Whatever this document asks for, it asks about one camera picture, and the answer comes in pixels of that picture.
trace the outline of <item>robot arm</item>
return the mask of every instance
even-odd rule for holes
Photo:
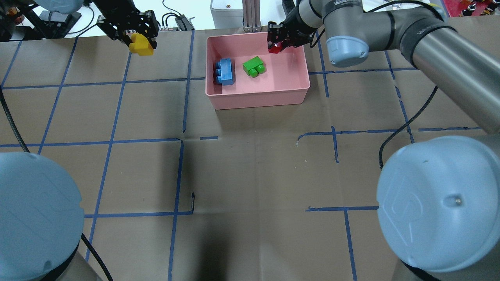
[[[438,18],[423,7],[371,13],[361,0],[301,1],[285,21],[269,23],[267,44],[270,53],[307,44],[324,24],[336,67],[360,64],[371,51],[399,49],[481,128],[500,133],[500,62]]]
[[[83,2],[83,0],[4,0],[0,1],[0,8],[36,3],[46,10],[66,15],[78,11]],[[129,34],[137,33],[143,35],[149,45],[156,49],[156,37],[160,29],[154,11],[139,11],[133,0],[94,0],[93,2],[102,13],[98,17],[96,25],[109,38],[119,40],[129,46],[133,43]]]
[[[97,19],[97,26],[112,40],[120,40],[129,46],[132,43],[128,34],[142,34],[153,49],[156,49],[156,37],[160,31],[155,12],[140,12],[132,0],[94,0],[102,13]]]

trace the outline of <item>green stud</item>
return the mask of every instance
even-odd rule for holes
[[[255,69],[256,69],[256,70],[258,71],[258,73],[260,73],[260,74],[263,74],[264,72],[266,72],[266,68],[264,67],[264,65],[263,65],[263,64],[257,65],[257,67],[256,67]]]
[[[257,75],[259,75],[259,72],[255,69],[250,69],[248,71],[248,75],[252,76],[253,78],[257,77]]]

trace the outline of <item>pink tray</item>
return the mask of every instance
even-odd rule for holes
[[[243,63],[259,56],[266,72],[248,76]],[[222,58],[234,62],[235,82],[214,83],[215,64]],[[304,47],[269,53],[267,33],[213,36],[207,40],[205,93],[216,110],[301,104],[310,87]]]

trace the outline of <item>toy building block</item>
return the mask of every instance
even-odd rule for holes
[[[133,42],[128,45],[131,53],[139,54],[139,56],[151,56],[154,53],[153,47],[144,35],[134,33],[130,39]]]
[[[235,72],[230,58],[223,58],[215,64],[215,81],[223,86],[235,83]]]
[[[243,70],[245,70],[246,74],[255,78],[257,75],[266,72],[266,67],[262,59],[256,56],[243,63]]]

